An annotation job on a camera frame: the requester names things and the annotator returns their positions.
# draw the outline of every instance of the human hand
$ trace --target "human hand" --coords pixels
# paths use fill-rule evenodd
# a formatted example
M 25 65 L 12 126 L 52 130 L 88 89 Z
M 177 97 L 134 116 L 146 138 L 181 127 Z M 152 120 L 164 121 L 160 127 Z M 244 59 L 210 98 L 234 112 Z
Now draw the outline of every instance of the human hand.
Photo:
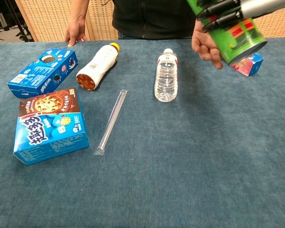
M 203 24 L 200 21 L 195 21 L 191 46 L 192 49 L 199 54 L 201 59 L 211 61 L 219 70 L 223 68 L 219 56 L 219 49 L 209 33 L 203 32 Z
M 84 19 L 70 19 L 66 27 L 65 42 L 69 42 L 68 47 L 71 47 L 80 41 L 87 41 L 85 34 L 85 20 Z

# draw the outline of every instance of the floor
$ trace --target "floor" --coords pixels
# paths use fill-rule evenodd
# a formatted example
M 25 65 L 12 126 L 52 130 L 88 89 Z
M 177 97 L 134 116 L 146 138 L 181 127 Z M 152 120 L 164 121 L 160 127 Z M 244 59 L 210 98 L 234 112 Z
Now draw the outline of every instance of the floor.
M 9 31 L 0 30 L 0 43 L 23 42 L 19 37 L 16 37 L 19 32 L 17 26 L 10 28 Z

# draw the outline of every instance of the clear plastic straw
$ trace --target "clear plastic straw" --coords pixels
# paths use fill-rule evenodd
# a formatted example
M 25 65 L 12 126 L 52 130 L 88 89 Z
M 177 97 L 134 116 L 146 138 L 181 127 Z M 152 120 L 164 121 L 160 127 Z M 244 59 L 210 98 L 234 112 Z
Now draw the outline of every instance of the clear plastic straw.
M 115 102 L 114 108 L 111 112 L 105 133 L 103 135 L 103 138 L 101 139 L 101 142 L 99 146 L 97 147 L 96 151 L 93 155 L 104 155 L 105 153 L 105 145 L 110 137 L 111 131 L 114 127 L 115 121 L 118 117 L 119 111 L 124 103 L 125 96 L 127 95 L 128 90 L 123 89 L 120 91 L 119 96 Z

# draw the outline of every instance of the person's left hand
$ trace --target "person's left hand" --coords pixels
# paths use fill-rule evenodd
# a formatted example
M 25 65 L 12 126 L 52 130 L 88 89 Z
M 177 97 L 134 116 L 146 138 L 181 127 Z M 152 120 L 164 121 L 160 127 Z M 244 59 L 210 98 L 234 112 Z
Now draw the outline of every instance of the person's left hand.
M 191 42 L 192 49 L 199 54 L 203 60 L 209 60 L 217 69 L 222 69 L 223 64 L 219 56 L 218 47 L 208 33 L 203 32 L 203 24 L 195 21 L 195 27 Z

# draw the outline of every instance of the yellow bottle cap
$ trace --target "yellow bottle cap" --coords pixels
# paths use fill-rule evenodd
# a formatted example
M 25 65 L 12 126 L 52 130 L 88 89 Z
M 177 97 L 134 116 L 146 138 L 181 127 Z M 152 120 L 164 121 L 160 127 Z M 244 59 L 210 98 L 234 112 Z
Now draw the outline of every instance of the yellow bottle cap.
M 111 45 L 111 46 L 114 46 L 114 47 L 117 49 L 117 52 L 119 52 L 120 47 L 119 47 L 118 44 L 116 44 L 116 43 L 111 43 L 110 45 Z

